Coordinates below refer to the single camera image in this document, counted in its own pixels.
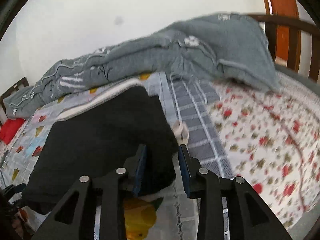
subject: yellow cartoon print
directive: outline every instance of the yellow cartoon print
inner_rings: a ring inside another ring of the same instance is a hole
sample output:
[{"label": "yellow cartoon print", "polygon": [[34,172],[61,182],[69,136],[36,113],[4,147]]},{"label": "yellow cartoon print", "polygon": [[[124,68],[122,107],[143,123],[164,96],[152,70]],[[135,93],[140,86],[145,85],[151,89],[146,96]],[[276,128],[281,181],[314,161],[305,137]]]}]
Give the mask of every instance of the yellow cartoon print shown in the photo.
[{"label": "yellow cartoon print", "polygon": [[146,202],[138,198],[124,199],[124,220],[128,240],[142,240],[156,223],[156,211],[163,198]]}]

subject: gray comforter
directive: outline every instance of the gray comforter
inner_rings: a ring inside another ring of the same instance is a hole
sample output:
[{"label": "gray comforter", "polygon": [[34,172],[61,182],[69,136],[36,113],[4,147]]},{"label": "gray comforter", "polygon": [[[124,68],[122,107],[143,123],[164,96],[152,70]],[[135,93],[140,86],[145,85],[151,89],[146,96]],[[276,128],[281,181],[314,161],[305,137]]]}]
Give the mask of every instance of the gray comforter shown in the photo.
[{"label": "gray comforter", "polygon": [[237,14],[214,14],[58,61],[35,86],[19,90],[4,104],[9,118],[28,118],[63,95],[155,71],[207,80],[233,78],[261,90],[278,89],[268,40],[258,22]]}]

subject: metal rivet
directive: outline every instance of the metal rivet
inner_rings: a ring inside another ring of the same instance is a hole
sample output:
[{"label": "metal rivet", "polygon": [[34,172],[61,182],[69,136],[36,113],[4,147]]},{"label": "metal rivet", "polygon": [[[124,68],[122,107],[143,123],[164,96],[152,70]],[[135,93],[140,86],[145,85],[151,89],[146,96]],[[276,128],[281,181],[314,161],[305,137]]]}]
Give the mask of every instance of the metal rivet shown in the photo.
[{"label": "metal rivet", "polygon": [[127,170],[125,169],[125,168],[118,168],[118,169],[116,169],[116,173],[118,173],[118,174],[124,174],[124,173],[126,173],[127,172]]},{"label": "metal rivet", "polygon": [[244,183],[244,178],[242,178],[242,177],[236,177],[236,182],[242,184],[242,183]]},{"label": "metal rivet", "polygon": [[79,181],[80,182],[88,182],[89,181],[89,177],[87,175],[81,176]]},{"label": "metal rivet", "polygon": [[200,168],[199,169],[199,173],[201,174],[207,174],[208,173],[208,170],[206,168]]}]

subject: red pillow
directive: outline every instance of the red pillow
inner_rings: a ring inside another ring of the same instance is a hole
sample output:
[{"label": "red pillow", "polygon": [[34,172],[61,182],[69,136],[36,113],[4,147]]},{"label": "red pillow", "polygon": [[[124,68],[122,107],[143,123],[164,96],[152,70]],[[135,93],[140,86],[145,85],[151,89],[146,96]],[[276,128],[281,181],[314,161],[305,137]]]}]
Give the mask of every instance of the red pillow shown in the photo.
[{"label": "red pillow", "polygon": [[5,144],[9,144],[24,122],[25,120],[22,118],[8,119],[0,129],[0,140],[4,141]]}]

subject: folded black cloth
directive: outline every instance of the folded black cloth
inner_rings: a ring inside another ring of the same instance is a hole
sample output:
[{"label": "folded black cloth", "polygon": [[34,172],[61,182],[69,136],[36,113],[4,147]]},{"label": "folded black cloth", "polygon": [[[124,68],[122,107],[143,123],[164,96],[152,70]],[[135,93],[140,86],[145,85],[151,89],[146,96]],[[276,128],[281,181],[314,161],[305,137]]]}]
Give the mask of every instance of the folded black cloth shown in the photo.
[{"label": "folded black cloth", "polygon": [[115,98],[69,120],[55,123],[22,192],[22,199],[40,214],[51,211],[83,175],[96,178],[122,167],[138,145],[148,154],[141,194],[152,194],[175,179],[172,154],[178,145],[158,97],[143,87],[129,88]]}]

